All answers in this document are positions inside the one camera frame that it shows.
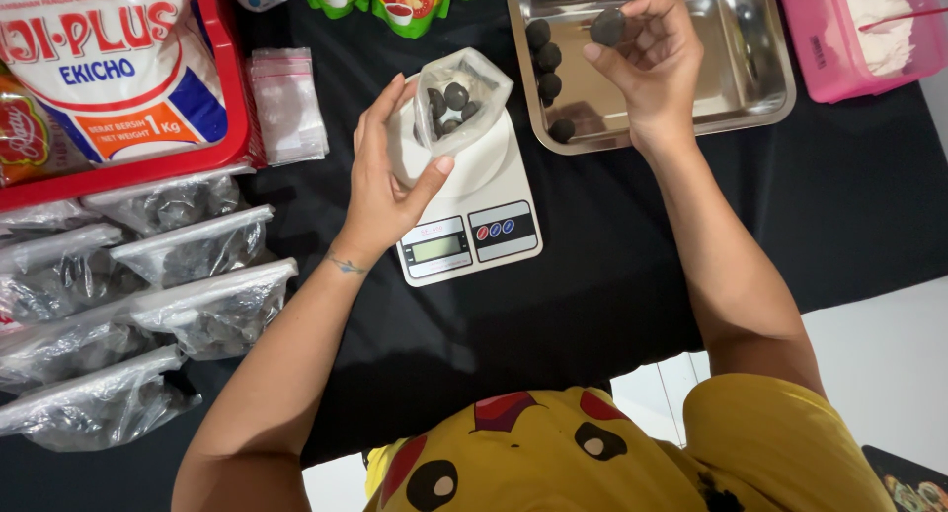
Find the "red plastic basket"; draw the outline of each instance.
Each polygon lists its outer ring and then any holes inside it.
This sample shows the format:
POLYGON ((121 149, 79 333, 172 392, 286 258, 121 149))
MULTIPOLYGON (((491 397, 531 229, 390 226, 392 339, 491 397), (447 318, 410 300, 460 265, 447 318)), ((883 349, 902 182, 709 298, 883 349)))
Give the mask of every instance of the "red plastic basket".
POLYGON ((243 157, 249 157, 255 167, 267 166, 253 94, 247 91, 233 4, 231 0, 197 1, 213 46, 227 108, 228 133, 224 139, 205 149, 0 189, 0 211, 216 169, 243 157))

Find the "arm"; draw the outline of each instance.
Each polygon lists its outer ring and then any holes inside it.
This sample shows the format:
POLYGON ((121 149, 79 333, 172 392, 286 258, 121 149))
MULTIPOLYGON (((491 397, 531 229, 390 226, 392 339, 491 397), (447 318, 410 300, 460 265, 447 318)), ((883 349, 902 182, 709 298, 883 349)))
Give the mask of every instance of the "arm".
POLYGON ((418 223, 454 163, 435 159, 411 192, 398 189, 384 123, 414 89, 397 76, 359 118, 346 223, 207 412, 178 470, 175 512, 309 510, 300 453, 353 301, 373 264, 418 223))
POLYGON ((626 98, 630 137, 669 213, 711 373, 767 375, 823 397, 800 312, 774 264, 741 224, 698 149, 692 107, 704 49, 683 0, 634 0, 623 43, 586 59, 626 98))

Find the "black cloth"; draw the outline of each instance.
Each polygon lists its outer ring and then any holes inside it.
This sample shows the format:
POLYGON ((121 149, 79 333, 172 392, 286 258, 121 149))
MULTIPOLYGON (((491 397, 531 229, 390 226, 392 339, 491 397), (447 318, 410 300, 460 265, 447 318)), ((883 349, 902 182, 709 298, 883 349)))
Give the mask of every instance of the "black cloth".
MULTIPOLYGON (((561 156, 542 148, 529 126, 506 0, 455 1, 418 40, 398 38, 368 14, 328 21, 304 0, 240 16, 247 51, 312 48, 329 130, 325 161, 242 179, 248 201, 277 207, 267 246, 300 262, 292 287, 342 226, 358 115, 398 72, 466 46, 515 81, 507 110, 544 241, 535 259, 417 289, 395 252, 386 253, 355 301, 304 466, 422 433, 481 398, 597 384, 701 348, 651 171, 632 149, 561 156)), ((796 75, 799 98, 787 119, 699 143, 800 308, 948 274, 948 163, 918 85, 819 105, 796 75)), ((190 363, 205 403, 130 445, 54 454, 0 438, 0 508, 167 510, 181 456, 237 363, 190 363)))

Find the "fingernail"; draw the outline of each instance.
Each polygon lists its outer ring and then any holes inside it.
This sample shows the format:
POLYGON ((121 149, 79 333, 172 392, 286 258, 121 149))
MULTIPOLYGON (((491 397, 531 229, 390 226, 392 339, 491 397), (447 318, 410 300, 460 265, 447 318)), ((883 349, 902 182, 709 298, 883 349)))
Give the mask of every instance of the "fingernail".
POLYGON ((600 54, 602 54, 602 48, 594 43, 587 43, 583 46, 583 57, 586 57, 589 62, 595 62, 600 54))
POLYGON ((439 157, 438 161, 434 163, 434 166, 437 167, 438 171, 447 175, 454 169, 454 159, 449 156, 439 157))

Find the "hand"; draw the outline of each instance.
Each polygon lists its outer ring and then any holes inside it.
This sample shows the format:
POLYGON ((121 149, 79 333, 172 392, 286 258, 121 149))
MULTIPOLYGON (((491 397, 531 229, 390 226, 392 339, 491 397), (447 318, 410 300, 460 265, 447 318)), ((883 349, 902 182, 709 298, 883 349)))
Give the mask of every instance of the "hand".
POLYGON ((705 48, 684 0, 633 0, 620 10, 626 16, 622 42, 615 49, 589 43, 583 57, 625 96, 629 136, 643 155, 693 142, 705 48))
POLYGON ((367 270, 418 225, 428 203, 454 168, 453 158, 435 158, 409 192, 401 191, 392 175, 385 123, 414 96, 416 88, 416 81, 405 84, 405 77, 398 74, 359 117, 353 136, 355 160, 349 210, 330 251, 331 260, 340 265, 348 263, 353 267, 350 271, 367 270))

